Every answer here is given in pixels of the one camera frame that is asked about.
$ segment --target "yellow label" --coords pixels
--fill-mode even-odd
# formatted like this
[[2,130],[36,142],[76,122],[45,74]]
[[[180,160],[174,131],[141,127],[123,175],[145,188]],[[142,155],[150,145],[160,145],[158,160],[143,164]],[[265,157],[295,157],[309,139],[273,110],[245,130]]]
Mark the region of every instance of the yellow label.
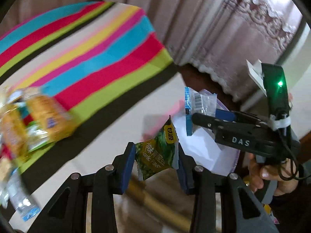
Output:
[[143,143],[142,150],[140,151],[140,158],[142,162],[155,173],[161,172],[166,168],[170,168],[170,166],[163,159],[161,152],[158,151],[156,141],[154,139],[150,139]]
[[165,140],[167,143],[177,142],[176,131],[172,124],[164,126]]

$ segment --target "black stripe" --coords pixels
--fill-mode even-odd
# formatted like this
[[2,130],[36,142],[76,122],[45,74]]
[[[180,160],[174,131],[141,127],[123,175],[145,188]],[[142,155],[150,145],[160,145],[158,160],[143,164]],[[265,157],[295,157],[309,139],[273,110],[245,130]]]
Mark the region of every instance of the black stripe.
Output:
[[87,26],[88,24],[90,24],[91,22],[93,22],[96,18],[100,17],[102,14],[104,14],[105,12],[107,12],[110,8],[112,8],[115,5],[115,3],[112,3],[110,6],[108,6],[104,11],[102,11],[101,13],[99,13],[98,15],[90,18],[89,20],[85,21],[84,23],[78,25],[77,27],[75,27],[74,29],[66,32],[65,34],[61,35],[60,37],[58,37],[55,40],[52,40],[51,42],[47,43],[46,45],[42,46],[41,48],[37,49],[36,51],[32,52],[31,54],[29,54],[27,57],[25,57],[24,59],[20,60],[19,62],[17,62],[14,66],[12,66],[10,69],[8,69],[1,77],[0,77],[0,84],[2,84],[6,79],[8,79],[13,73],[15,73],[18,69],[20,69],[22,66],[24,66],[25,64],[27,64],[29,61],[31,61],[32,59],[34,59],[35,57],[37,57],[39,54],[41,54],[42,52],[46,51],[47,49],[51,48],[53,45],[59,43],[60,41],[62,41],[63,39],[67,38],[68,36],[70,36],[71,34],[74,34],[75,32],[77,32],[78,30],[82,29],[83,27]]
[[[127,91],[100,109],[90,119],[84,122],[71,137],[57,142],[53,148],[47,151],[23,173],[22,179],[28,191],[33,193],[67,161],[76,157],[104,129],[117,120],[117,118],[133,107],[138,101],[168,82],[176,73],[176,65],[170,64],[156,76]],[[11,203],[9,203],[7,210],[1,207],[0,212],[7,220],[10,220],[15,210]]]

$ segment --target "white cable tie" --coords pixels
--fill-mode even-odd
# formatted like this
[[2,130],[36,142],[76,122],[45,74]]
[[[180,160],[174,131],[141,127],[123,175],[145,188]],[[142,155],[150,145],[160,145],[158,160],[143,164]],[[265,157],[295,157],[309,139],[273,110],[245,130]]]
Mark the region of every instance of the white cable tie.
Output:
[[291,124],[290,116],[288,116],[284,119],[276,120],[276,117],[274,115],[270,115],[270,119],[268,121],[268,126],[273,131],[276,131],[276,130],[282,129],[282,128],[286,128],[286,127],[290,126],[290,124]]

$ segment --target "metal screw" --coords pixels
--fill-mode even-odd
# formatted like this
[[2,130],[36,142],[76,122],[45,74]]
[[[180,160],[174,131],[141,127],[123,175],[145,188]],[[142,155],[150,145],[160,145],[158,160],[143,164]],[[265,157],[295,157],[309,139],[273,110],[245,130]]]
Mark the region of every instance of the metal screw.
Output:
[[70,177],[71,177],[72,180],[77,180],[80,177],[80,175],[75,172],[75,173],[71,174]]
[[233,180],[237,180],[238,179],[238,175],[236,173],[234,173],[234,172],[229,174],[229,177],[230,177],[230,179],[233,179]]
[[114,169],[114,166],[113,165],[107,165],[105,166],[105,170],[106,171],[112,171]]
[[196,167],[194,168],[194,170],[195,170],[196,172],[203,172],[204,168],[203,168],[203,166],[196,166]]

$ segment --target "striped tablecloth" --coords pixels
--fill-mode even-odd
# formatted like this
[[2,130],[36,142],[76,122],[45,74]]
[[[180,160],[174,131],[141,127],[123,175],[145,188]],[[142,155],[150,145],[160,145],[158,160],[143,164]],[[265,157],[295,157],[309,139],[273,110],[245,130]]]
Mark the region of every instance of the striped tablecloth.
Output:
[[[160,128],[184,98],[184,83],[144,11],[78,3],[38,15],[0,39],[0,83],[41,86],[78,121],[71,137],[37,150],[20,169],[40,207],[73,172],[96,172]],[[11,204],[1,210],[27,231]]]

